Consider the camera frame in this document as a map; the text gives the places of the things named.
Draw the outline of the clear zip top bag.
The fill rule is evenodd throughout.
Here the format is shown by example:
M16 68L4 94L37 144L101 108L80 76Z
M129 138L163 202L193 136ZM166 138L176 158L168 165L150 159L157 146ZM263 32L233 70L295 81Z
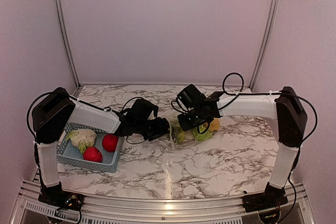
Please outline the clear zip top bag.
M193 136L193 133L192 133L192 129L191 130L188 130L188 131L185 131L185 140L182 144L176 144L173 142L172 140L172 125L174 122L178 121L177 119L171 119L169 120L169 125L170 125L170 144L172 146L172 149L174 150L181 150L183 148L191 148L201 142L199 141L196 141L194 139L194 136ZM206 126L207 129L209 129L209 125L208 123L204 123L203 126Z

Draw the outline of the red fake apple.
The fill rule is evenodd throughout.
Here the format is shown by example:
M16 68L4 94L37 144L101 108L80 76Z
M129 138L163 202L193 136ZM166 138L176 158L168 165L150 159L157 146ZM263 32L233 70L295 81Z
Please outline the red fake apple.
M112 134L107 134L102 139L102 147L107 152L115 152L119 138Z
M83 159L86 161L101 163L103 156L96 147L89 147L83 153Z

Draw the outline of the white green fake cabbage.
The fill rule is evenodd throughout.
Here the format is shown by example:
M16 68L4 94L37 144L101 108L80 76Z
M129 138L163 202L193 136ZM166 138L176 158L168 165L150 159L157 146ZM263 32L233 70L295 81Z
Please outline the white green fake cabbage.
M71 131L66 136L66 141L70 140L72 146L76 147L81 154L95 144L97 134L91 129L78 129Z

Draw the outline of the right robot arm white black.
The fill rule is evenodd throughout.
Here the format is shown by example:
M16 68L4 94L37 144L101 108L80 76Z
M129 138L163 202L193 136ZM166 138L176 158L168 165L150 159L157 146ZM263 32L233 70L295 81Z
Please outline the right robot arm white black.
M270 181L260 195L260 203L271 207L280 199L280 192L297 166L302 144L314 132L305 133L308 115L302 105L306 103L312 108L312 103L298 96L292 87L257 93L223 89L206 96L193 84L180 91L174 102L181 108L177 118L183 131L199 129L215 118L229 116L255 116L270 121L278 152Z

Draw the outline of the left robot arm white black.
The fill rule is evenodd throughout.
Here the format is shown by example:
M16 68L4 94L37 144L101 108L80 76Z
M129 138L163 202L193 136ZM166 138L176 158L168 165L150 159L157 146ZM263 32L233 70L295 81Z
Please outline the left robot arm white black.
M140 134L152 141L170 131L167 119L158 117L158 109L143 98L120 112L103 109L72 97L62 87L38 96L28 109L26 122L35 140L41 194L56 206L66 202L58 176L56 144L67 123L91 126L117 137Z

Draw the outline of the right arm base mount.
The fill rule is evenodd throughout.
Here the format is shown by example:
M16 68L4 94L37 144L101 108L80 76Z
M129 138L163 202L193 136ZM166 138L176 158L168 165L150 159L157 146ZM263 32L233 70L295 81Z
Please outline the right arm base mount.
M253 212L280 207L288 203L288 198L284 188L278 189L268 183L264 192L246 194L242 201L245 211Z

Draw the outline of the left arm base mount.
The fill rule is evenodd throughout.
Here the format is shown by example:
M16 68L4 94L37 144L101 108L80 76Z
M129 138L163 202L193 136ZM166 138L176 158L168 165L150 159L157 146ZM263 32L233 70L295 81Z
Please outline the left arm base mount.
M44 184L41 184L38 197L40 202L58 207L59 209L70 209L74 211L81 210L83 199L84 195L82 194L64 191L61 183L52 187L46 187Z

